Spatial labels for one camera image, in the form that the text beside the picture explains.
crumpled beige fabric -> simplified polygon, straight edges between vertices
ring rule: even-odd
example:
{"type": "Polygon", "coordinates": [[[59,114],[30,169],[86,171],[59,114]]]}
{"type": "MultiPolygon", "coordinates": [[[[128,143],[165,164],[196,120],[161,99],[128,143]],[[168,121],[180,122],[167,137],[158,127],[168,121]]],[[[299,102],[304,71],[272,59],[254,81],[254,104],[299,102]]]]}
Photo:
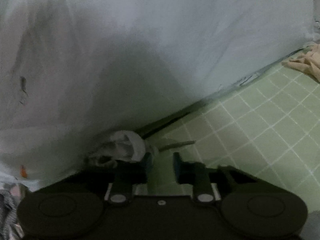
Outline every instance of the crumpled beige fabric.
{"type": "Polygon", "coordinates": [[[311,51],[302,53],[295,59],[284,61],[282,65],[314,76],[320,82],[320,44],[314,44],[311,51]]]}

green tiled surface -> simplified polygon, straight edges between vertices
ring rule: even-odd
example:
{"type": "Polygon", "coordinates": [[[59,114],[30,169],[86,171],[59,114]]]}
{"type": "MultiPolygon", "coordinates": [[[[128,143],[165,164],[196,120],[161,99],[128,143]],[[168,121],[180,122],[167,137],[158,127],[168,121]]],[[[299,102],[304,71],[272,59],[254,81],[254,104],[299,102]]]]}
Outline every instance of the green tiled surface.
{"type": "Polygon", "coordinates": [[[257,81],[209,103],[150,138],[156,146],[196,140],[155,158],[149,194],[191,194],[178,185],[172,154],[210,168],[232,165],[298,194],[320,210],[320,86],[277,64],[257,81]]]}

gray fabric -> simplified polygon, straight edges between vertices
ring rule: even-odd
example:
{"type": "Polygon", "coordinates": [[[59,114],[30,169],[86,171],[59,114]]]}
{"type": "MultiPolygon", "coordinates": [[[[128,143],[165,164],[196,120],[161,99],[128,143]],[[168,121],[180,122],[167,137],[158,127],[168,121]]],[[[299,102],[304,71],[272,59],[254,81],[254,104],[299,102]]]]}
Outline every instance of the gray fabric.
{"type": "Polygon", "coordinates": [[[300,236],[303,240],[320,240],[320,211],[308,215],[300,236]]]}
{"type": "Polygon", "coordinates": [[[19,240],[17,232],[17,203],[5,189],[0,189],[0,240],[19,240]]]}

white sheet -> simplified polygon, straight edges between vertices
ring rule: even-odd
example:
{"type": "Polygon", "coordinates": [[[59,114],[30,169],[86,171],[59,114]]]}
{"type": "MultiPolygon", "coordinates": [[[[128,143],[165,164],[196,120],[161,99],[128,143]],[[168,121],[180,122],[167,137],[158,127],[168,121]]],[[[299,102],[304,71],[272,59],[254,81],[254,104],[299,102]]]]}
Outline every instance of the white sheet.
{"type": "Polygon", "coordinates": [[[78,169],[95,134],[159,120],[298,49],[313,0],[0,0],[0,14],[0,180],[37,189],[78,169]]]}

orange object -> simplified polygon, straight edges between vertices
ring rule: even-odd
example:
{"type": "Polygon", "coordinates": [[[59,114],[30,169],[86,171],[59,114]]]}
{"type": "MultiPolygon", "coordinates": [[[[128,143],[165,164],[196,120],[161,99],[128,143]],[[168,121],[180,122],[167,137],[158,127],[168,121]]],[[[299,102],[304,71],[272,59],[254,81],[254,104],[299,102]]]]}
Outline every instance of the orange object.
{"type": "Polygon", "coordinates": [[[21,167],[20,167],[20,175],[25,179],[28,177],[26,168],[23,165],[21,165],[21,167]]]}

